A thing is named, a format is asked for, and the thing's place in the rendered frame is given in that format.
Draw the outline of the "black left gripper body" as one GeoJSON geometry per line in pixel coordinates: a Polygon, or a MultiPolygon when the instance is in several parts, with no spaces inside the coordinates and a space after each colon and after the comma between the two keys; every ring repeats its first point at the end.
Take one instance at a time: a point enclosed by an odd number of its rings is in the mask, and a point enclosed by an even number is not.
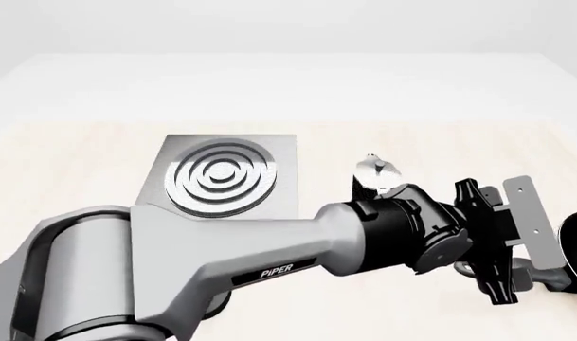
{"type": "Polygon", "coordinates": [[[477,281],[494,305],[517,303],[516,292],[543,283],[567,289],[566,261],[530,176],[503,181],[507,203],[494,187],[468,178],[455,184],[455,207],[473,241],[454,269],[477,281]]]}

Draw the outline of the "flat stove plate with rings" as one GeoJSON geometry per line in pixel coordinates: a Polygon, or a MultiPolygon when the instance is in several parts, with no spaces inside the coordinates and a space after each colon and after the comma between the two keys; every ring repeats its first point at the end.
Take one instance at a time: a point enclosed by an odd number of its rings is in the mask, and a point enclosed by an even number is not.
{"type": "Polygon", "coordinates": [[[294,135],[167,135],[136,201],[196,220],[298,217],[294,135]]]}

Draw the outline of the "small flat plate on stalk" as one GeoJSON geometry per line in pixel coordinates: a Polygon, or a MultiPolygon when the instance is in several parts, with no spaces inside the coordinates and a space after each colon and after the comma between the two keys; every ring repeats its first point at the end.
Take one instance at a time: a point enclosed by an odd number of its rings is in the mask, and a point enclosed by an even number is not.
{"type": "Polygon", "coordinates": [[[371,200],[403,184],[403,175],[388,161],[368,154],[356,164],[352,176],[352,199],[371,200]]]}

